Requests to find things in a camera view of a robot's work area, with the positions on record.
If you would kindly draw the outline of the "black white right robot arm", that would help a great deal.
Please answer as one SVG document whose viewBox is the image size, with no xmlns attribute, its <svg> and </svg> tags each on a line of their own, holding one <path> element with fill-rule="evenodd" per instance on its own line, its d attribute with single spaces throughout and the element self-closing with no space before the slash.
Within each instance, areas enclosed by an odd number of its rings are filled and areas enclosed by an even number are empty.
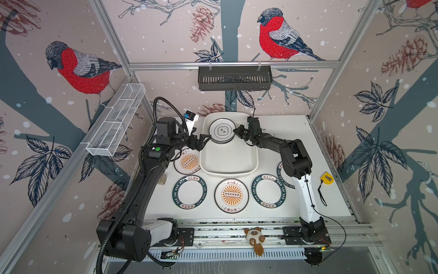
<svg viewBox="0 0 438 274">
<path fill-rule="evenodd" d="M 281 156 L 281 163 L 286 175 L 293 178 L 297 185 L 300 203 L 301 239 L 307 243 L 315 243 L 326 232 L 325 220 L 319 213 L 315 203 L 314 192 L 311 189 L 311 168 L 313 166 L 310 156 L 299 139 L 286 140 L 263 133 L 261 128 L 243 125 L 233 130 L 235 136 L 244 141 L 250 141 L 259 148 L 274 151 Z"/>
</svg>

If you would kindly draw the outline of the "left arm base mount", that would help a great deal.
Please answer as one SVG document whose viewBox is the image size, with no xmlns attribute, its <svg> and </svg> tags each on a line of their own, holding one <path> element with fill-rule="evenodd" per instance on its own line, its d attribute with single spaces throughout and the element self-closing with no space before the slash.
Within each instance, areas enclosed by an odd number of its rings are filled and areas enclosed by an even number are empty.
<svg viewBox="0 0 438 274">
<path fill-rule="evenodd" d="M 193 246 L 195 229 L 180 227 L 173 218 L 158 218 L 147 226 L 151 233 L 152 247 L 183 247 Z"/>
</svg>

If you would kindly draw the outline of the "green red ringed plate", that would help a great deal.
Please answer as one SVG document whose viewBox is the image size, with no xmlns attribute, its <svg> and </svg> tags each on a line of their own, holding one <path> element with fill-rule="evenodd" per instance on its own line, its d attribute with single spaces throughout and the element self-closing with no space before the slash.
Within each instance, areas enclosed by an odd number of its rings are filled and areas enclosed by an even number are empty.
<svg viewBox="0 0 438 274">
<path fill-rule="evenodd" d="M 230 140 L 222 140 L 221 141 L 221 140 L 211 139 L 211 141 L 215 144 L 218 144 L 218 145 L 224 145 L 224 144 L 230 143 L 232 140 L 230 139 Z"/>
</svg>

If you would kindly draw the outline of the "small white green-rimmed plate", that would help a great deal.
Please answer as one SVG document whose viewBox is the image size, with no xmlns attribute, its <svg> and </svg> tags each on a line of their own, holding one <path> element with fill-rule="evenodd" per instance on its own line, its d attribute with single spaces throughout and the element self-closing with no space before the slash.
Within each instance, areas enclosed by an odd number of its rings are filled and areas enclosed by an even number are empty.
<svg viewBox="0 0 438 274">
<path fill-rule="evenodd" d="M 235 133 L 233 130 L 236 129 L 236 125 L 230 119 L 217 119 L 209 127 L 209 135 L 211 139 L 215 140 L 233 140 Z"/>
</svg>

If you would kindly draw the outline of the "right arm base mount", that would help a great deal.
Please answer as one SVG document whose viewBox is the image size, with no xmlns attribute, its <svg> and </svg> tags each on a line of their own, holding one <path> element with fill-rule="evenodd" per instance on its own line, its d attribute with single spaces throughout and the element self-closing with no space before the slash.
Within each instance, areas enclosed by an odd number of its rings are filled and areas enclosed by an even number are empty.
<svg viewBox="0 0 438 274">
<path fill-rule="evenodd" d="M 323 217 L 310 223 L 300 218 L 300 226 L 283 227 L 283 236 L 287 245 L 331 245 L 331 238 Z"/>
</svg>

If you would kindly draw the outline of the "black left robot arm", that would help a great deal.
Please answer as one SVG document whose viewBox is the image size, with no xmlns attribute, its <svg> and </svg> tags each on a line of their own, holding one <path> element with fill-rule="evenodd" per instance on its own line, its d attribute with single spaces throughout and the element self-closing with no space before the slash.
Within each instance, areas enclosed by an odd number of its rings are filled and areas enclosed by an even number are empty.
<svg viewBox="0 0 438 274">
<path fill-rule="evenodd" d="M 96 232 L 100 250 L 96 268 L 102 270 L 104 257 L 142 261 L 151 246 L 178 241 L 178 223 L 172 218 L 158 218 L 144 225 L 144 215 L 152 194 L 176 151 L 184 147 L 201 151 L 208 135 L 195 135 L 199 116 L 187 111 L 179 123 L 175 118 L 160 118 L 139 152 L 139 167 L 129 192 L 113 216 L 99 222 Z"/>
</svg>

